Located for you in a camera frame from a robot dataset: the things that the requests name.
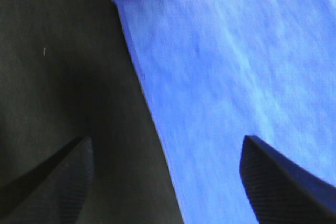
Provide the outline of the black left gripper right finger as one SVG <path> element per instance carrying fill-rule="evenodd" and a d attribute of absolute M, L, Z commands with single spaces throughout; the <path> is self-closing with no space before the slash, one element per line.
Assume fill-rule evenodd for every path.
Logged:
<path fill-rule="evenodd" d="M 255 135 L 244 137 L 239 174 L 258 223 L 335 223 L 335 187 Z"/>

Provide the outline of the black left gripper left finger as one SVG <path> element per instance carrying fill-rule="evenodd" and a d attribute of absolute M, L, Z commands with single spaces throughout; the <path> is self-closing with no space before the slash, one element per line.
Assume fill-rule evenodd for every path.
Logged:
<path fill-rule="evenodd" d="M 93 177 L 92 140 L 78 137 L 1 187 L 1 223 L 75 223 Z"/>

